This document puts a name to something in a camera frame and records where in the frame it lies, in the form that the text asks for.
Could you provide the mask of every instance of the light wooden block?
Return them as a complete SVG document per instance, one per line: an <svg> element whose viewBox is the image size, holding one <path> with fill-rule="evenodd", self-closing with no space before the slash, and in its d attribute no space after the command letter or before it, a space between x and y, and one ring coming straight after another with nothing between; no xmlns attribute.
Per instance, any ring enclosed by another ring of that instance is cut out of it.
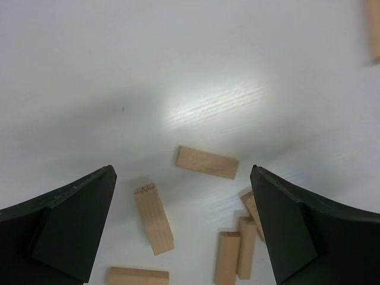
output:
<svg viewBox="0 0 380 285"><path fill-rule="evenodd" d="M174 238L154 184L135 191L135 201L154 255L174 249Z"/></svg>
<svg viewBox="0 0 380 285"><path fill-rule="evenodd" d="M210 175L235 179L239 161L231 157L181 146L176 165Z"/></svg>
<svg viewBox="0 0 380 285"><path fill-rule="evenodd" d="M237 276L241 280L251 278L252 263L254 261L255 240L257 226L250 217L239 218L239 231L241 236L239 263L237 266Z"/></svg>
<svg viewBox="0 0 380 285"><path fill-rule="evenodd" d="M169 272L111 267L108 285L169 285Z"/></svg>
<svg viewBox="0 0 380 285"><path fill-rule="evenodd" d="M375 60L380 61L380 0L368 0L369 22L372 30Z"/></svg>
<svg viewBox="0 0 380 285"><path fill-rule="evenodd" d="M216 264L216 285L234 285L238 271L240 233L219 234L218 259Z"/></svg>
<svg viewBox="0 0 380 285"><path fill-rule="evenodd" d="M243 195L241 199L243 201L244 206L246 207L246 209L252 216L252 218L254 218L261 238L263 239L263 241L265 241L264 231L262 230L260 216L259 216L259 212L257 211L254 194L252 192L249 192Z"/></svg>

